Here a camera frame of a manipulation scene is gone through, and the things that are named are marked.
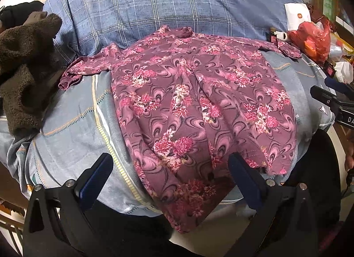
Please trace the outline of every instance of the black pants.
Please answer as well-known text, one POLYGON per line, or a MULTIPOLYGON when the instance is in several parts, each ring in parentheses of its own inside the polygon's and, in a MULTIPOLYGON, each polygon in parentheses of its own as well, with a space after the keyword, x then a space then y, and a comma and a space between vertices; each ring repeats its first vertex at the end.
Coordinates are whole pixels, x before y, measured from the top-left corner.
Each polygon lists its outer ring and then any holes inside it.
MULTIPOLYGON (((341 189, 337 156, 330 137, 322 130, 313 136, 286 185, 300 182, 309 188, 319 231, 326 231, 339 219, 341 189)), ((118 256, 198 256, 169 242, 172 228, 164 216, 120 214, 100 202, 85 215, 97 236, 118 256)))

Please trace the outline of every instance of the plaid fabric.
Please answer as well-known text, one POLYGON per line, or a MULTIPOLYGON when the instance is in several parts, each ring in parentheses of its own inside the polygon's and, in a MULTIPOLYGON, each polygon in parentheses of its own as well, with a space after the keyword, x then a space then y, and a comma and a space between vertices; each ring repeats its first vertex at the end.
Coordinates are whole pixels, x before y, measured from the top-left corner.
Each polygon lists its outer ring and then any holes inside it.
POLYGON ((43 10, 63 19, 56 47, 70 63, 112 42, 127 48, 164 24, 265 40, 270 27, 286 30, 289 2, 302 0, 47 0, 43 10))

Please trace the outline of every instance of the pink floral garment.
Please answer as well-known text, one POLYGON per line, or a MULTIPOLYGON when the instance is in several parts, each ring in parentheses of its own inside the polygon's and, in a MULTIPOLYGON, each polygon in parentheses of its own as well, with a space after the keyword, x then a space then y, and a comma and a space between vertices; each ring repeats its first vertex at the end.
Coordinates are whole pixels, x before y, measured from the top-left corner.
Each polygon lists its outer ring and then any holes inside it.
POLYGON ((293 107, 258 49, 300 58, 289 44, 164 26, 126 50, 115 44, 63 74, 112 71, 117 117, 146 190, 174 228, 188 232, 234 187, 229 154, 286 174, 295 150, 293 107))

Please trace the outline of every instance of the white plastic bag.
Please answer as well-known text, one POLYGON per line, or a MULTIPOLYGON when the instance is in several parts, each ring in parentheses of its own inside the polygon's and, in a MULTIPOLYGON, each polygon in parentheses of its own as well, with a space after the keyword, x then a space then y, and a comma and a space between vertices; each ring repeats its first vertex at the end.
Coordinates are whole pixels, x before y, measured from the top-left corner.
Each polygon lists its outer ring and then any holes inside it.
POLYGON ((334 69, 339 82, 351 83, 353 81, 353 66, 349 62, 337 62, 334 69))
POLYGON ((305 4, 285 4, 289 30, 297 30, 304 21, 311 22, 310 12, 305 4))

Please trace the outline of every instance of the floor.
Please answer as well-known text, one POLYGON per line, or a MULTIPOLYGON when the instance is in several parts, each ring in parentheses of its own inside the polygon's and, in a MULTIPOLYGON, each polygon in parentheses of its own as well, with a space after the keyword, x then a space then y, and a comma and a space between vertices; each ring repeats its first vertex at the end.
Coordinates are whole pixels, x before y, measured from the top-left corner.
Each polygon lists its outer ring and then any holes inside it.
MULTIPOLYGON (((7 6, 30 1, 32 0, 1 0, 0 7, 2 5, 7 6)), ((330 135, 336 148, 342 180, 345 180, 346 172, 344 170, 343 148, 333 128, 329 130, 328 134, 330 135)), ((343 200, 341 211, 342 220, 346 218, 353 203, 354 195, 343 200)), ((209 215, 203 224, 201 224, 193 232, 188 234, 180 234, 175 232, 171 241, 206 257, 223 256, 233 245, 235 240, 242 235, 242 232, 249 223, 247 217, 237 216, 235 212, 236 207, 231 205, 223 210, 213 213, 209 215)), ((6 234, 8 240, 11 240, 7 232, 5 232, 5 235, 6 234)))

